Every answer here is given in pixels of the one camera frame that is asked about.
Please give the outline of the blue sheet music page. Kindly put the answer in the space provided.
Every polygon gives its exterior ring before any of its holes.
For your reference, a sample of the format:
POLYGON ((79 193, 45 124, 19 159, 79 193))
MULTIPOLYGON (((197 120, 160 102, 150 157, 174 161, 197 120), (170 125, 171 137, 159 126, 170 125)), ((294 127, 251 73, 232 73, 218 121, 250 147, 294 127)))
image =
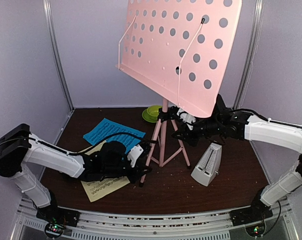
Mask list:
MULTIPOLYGON (((100 142, 103 138, 111 134, 120 132, 130 133, 140 138, 145 136, 145 133, 142 131, 133 129, 125 125, 121 125, 119 123, 104 118, 93 130, 85 134, 83 138, 91 145, 95 145, 96 143, 100 142)), ((118 141, 122 143, 126 147, 126 153, 128 153, 131 148, 133 148, 140 142, 140 140, 125 134, 116 135, 106 140, 106 142, 108 143, 111 141, 118 141)))

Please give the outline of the pink music stand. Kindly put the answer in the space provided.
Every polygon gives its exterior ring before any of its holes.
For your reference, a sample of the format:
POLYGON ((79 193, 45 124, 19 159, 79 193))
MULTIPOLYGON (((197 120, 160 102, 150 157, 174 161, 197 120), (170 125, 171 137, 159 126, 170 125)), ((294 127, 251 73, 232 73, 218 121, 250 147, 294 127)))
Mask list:
POLYGON ((211 116, 242 1, 130 0, 117 68, 194 117, 211 116))

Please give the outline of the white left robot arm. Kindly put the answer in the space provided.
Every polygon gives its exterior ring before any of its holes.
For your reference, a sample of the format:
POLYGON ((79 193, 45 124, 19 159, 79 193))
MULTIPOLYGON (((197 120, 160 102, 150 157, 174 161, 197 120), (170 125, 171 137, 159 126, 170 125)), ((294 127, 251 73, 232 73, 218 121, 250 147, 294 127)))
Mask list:
POLYGON ((52 145, 31 133, 22 123, 0 138, 0 176, 12 179, 52 222, 58 222, 62 210, 54 194, 35 177, 27 164, 59 171, 83 182, 126 177, 135 183, 152 169, 142 162, 152 141, 128 132, 104 137, 79 152, 52 145))

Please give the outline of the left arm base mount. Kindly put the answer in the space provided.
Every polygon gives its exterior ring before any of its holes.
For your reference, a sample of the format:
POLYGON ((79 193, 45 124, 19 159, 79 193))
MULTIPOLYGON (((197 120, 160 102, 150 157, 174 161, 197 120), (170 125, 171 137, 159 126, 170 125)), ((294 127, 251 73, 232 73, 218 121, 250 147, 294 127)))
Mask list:
POLYGON ((56 239, 63 235, 67 227, 76 227, 80 212, 70 209, 57 208, 57 211, 37 209, 36 217, 45 220, 45 235, 50 239, 56 239))

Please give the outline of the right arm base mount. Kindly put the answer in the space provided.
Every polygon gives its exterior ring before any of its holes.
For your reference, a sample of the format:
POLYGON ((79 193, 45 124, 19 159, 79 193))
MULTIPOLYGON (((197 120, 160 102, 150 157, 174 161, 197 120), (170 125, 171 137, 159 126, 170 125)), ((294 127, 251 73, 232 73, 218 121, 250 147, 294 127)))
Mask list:
POLYGON ((245 232, 252 238, 262 237, 266 233, 265 220, 273 216, 272 210, 259 212, 251 207, 232 210, 229 214, 233 226, 244 226, 245 232))

